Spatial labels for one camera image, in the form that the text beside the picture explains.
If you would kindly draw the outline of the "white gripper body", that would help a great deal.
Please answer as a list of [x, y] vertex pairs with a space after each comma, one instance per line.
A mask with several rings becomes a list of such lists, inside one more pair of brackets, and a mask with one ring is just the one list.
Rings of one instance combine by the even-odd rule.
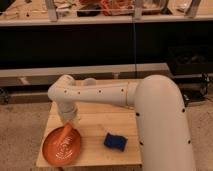
[[75, 123], [78, 120], [76, 105], [65, 104], [58, 106], [58, 113], [63, 123]]

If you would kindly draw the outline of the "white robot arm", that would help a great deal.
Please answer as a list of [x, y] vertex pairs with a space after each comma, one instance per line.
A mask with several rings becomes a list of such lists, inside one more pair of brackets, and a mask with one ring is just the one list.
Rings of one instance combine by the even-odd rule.
[[143, 171], [196, 171], [184, 100], [170, 78], [150, 75], [138, 82], [77, 86], [72, 76], [63, 75], [48, 97], [68, 120], [76, 116], [77, 102], [132, 107]]

